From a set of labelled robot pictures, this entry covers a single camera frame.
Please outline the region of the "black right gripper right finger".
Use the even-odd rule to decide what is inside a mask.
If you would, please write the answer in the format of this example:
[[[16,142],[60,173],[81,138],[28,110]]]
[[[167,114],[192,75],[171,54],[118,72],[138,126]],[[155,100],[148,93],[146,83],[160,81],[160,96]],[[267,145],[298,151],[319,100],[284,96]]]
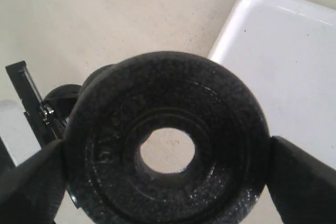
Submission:
[[[267,188],[283,223],[335,223],[335,169],[280,136],[271,138]]]

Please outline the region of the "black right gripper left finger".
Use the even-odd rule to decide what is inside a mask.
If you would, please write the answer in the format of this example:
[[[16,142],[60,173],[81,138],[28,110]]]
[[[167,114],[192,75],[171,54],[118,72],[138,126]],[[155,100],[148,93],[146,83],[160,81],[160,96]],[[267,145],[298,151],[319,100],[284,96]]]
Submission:
[[[1,223],[54,223],[66,184],[64,140],[55,140],[1,176]]]

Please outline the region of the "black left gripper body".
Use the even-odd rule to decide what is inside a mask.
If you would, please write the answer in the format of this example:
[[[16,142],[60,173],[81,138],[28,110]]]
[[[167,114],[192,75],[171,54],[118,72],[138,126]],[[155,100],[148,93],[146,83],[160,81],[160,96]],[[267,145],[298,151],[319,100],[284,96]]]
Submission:
[[[45,124],[55,130],[63,130],[77,102],[81,86],[64,84],[51,90],[43,99],[41,113]]]

